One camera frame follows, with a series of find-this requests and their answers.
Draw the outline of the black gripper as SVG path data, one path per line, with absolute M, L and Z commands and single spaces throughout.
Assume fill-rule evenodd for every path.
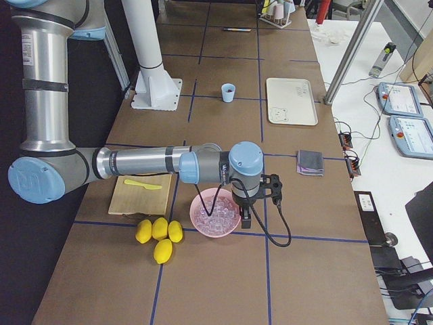
M 239 214 L 242 220 L 242 229 L 251 228 L 251 212 L 250 207 L 254 205 L 253 198 L 243 198 L 235 193 L 232 193 L 232 199 L 239 207 Z

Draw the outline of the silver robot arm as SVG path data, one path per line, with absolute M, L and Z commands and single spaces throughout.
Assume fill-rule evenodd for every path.
M 102 40 L 103 1 L 11 1 L 22 35 L 26 139 L 8 170 L 22 199 L 45 204 L 98 179 L 169 173 L 185 183 L 231 185 L 242 227 L 265 197 L 263 154 L 252 142 L 227 152 L 216 144 L 110 150 L 78 148 L 68 131 L 68 39 Z

